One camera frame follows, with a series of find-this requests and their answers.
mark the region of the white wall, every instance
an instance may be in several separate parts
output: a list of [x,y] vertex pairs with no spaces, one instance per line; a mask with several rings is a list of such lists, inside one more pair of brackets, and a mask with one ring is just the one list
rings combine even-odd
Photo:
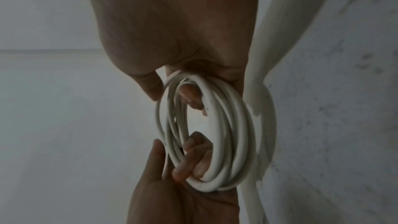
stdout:
[[[0,50],[99,48],[76,1],[1,0]],[[395,223],[398,0],[326,0],[305,32],[319,0],[260,2],[245,93],[253,202],[272,224]],[[79,27],[59,29],[69,17]],[[99,52],[0,51],[0,222],[123,223],[157,136],[153,106]]]

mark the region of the skin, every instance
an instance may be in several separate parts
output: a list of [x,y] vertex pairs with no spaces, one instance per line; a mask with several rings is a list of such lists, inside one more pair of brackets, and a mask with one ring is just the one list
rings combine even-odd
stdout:
[[[111,61],[154,101],[163,92],[155,72],[166,66],[212,75],[240,94],[258,0],[91,0]],[[196,86],[181,87],[183,101],[202,109]]]
[[[187,156],[192,154],[193,149],[206,144],[200,142],[199,139],[199,144],[191,146]],[[195,155],[188,161],[189,166],[194,167],[198,160],[200,155]],[[173,179],[177,174],[172,172],[172,166],[166,168],[166,176],[162,178],[164,164],[164,146],[160,140],[155,140],[145,170],[131,198],[127,224],[239,223],[236,189],[225,192],[197,192],[186,182]]]

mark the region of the white cord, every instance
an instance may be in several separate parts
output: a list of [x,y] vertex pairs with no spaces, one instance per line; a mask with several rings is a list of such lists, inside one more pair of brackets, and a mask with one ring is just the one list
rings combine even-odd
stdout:
[[236,90],[222,80],[179,71],[167,78],[164,83],[164,88],[169,88],[165,130],[160,122],[160,101],[156,104],[156,124],[167,155],[177,166],[184,158],[181,147],[189,139],[187,105],[181,102],[178,94],[184,84],[197,85],[202,92],[213,143],[208,171],[202,179],[189,177],[187,182],[202,192],[236,187],[252,167],[256,153],[255,133],[246,104]]

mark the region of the coiled cable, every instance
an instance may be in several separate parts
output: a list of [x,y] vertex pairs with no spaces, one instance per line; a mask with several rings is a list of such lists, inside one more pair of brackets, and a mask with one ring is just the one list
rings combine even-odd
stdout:
[[232,86],[214,77],[177,71],[164,83],[169,88],[164,129],[160,122],[160,101],[156,104],[156,125],[167,156],[177,166],[184,158],[182,145],[189,139],[187,105],[181,101],[179,88],[196,85],[202,92],[213,143],[209,169],[198,180],[187,182],[201,192],[228,190],[239,185],[250,172],[255,154],[255,132],[246,104]]

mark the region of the cord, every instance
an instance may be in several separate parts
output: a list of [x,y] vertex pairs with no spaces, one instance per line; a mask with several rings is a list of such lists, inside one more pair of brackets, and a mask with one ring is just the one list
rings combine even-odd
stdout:
[[202,92],[213,143],[209,169],[202,179],[189,177],[187,182],[201,192],[234,188],[252,167],[256,153],[255,132],[246,104],[234,88],[220,79],[181,71],[166,79],[164,89],[169,88],[169,91],[165,127],[163,129],[160,122],[160,101],[156,104],[156,126],[167,156],[177,166],[184,158],[181,147],[189,139],[187,105],[181,102],[178,94],[185,84],[196,85]]

